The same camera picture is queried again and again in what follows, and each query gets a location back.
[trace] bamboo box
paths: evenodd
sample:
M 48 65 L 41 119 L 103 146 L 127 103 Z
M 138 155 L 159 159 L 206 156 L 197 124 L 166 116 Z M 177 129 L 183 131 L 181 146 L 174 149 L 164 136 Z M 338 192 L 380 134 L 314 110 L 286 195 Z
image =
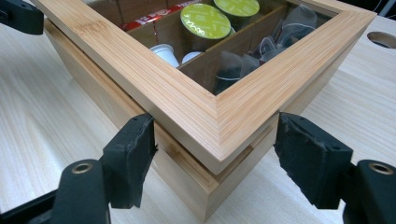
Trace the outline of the bamboo box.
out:
M 156 119 L 152 167 L 201 220 L 271 148 L 278 112 L 301 113 L 375 17 L 332 0 L 259 0 L 247 26 L 174 68 L 149 48 L 172 45 L 179 62 L 189 52 L 179 12 L 128 32 L 118 24 L 177 1 L 33 2 L 48 16 L 46 34 L 74 79 L 117 127 L 144 112 Z M 317 12 L 319 28 L 215 95 L 220 53 L 253 51 L 297 4 Z

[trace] black clamp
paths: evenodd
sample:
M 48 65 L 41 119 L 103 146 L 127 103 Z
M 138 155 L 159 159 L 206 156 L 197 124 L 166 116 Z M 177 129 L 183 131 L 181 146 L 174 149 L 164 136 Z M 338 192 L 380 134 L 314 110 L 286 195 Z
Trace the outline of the black clamp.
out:
M 22 0 L 0 0 L 0 22 L 28 35 L 44 31 L 44 14 Z
M 300 116 L 280 113 L 276 154 L 280 166 L 317 209 L 346 203 L 350 224 L 396 223 L 396 169 L 380 161 L 350 160 L 353 150 Z
M 110 223 L 109 203 L 113 208 L 140 207 L 156 151 L 154 118 L 136 116 L 107 144 L 99 161 L 70 164 L 58 189 L 4 213 L 0 223 Z

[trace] capsule lid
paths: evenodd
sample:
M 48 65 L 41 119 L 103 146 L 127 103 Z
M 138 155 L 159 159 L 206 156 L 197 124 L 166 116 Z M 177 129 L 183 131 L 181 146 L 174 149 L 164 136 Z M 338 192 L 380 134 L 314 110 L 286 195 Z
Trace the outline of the capsule lid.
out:
M 214 0 L 214 2 L 222 11 L 238 17 L 253 16 L 260 9 L 257 0 Z
M 184 7 L 180 19 L 190 32 L 206 39 L 221 39 L 231 30 L 228 18 L 217 8 L 206 4 Z

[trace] table surface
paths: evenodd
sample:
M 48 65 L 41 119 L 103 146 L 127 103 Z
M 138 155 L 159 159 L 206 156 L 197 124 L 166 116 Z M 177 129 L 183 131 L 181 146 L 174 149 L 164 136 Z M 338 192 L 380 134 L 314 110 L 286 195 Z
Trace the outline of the table surface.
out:
M 377 17 L 303 116 L 363 159 L 396 166 L 396 49 L 373 44 L 372 31 L 396 35 Z M 63 168 L 99 159 L 117 129 L 70 76 L 44 36 L 0 25 L 0 211 L 57 189 Z M 273 149 L 207 223 L 342 223 L 319 211 L 279 167 Z M 150 168 L 140 209 L 111 210 L 113 223 L 199 223 Z

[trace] wooden frame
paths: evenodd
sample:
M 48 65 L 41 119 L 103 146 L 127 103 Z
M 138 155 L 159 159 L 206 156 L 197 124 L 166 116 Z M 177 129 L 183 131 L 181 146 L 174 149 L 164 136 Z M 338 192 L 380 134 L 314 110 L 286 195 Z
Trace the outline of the wooden frame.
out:
M 79 0 L 35 0 L 69 38 L 214 174 L 224 170 L 375 14 L 304 1 L 338 15 L 218 96 L 156 57 Z
M 241 80 L 218 96 L 164 63 L 80 2 L 72 2 L 70 7 L 47 0 L 38 0 L 36 4 L 55 23 L 46 21 L 46 34 L 70 73 L 117 127 L 145 111 L 156 118 L 155 134 L 160 151 L 154 157 L 153 168 L 196 216 L 206 220 L 274 143 L 277 112 L 301 113 L 375 15 L 338 2 L 304 3 L 331 17 L 339 15 L 303 43 L 295 44 L 296 47 L 249 75 L 249 79 Z M 85 10 L 93 14 L 86 17 Z M 334 38 L 334 32 L 340 35 Z M 264 71 L 264 76 L 271 78 L 260 77 Z M 182 110 L 185 111 L 179 118 L 177 113 Z M 224 123 L 228 121 L 232 122 L 231 126 Z M 196 129 L 185 130 L 185 125 L 192 122 Z M 236 129 L 238 124 L 242 125 L 242 131 Z M 229 133 L 243 143 L 234 148 L 229 146 L 228 157 L 218 160 L 218 155 L 209 149 L 222 149 L 221 146 L 228 144 L 222 145 L 216 138 L 198 141 L 212 133 Z M 211 141 L 215 145 L 205 148 Z

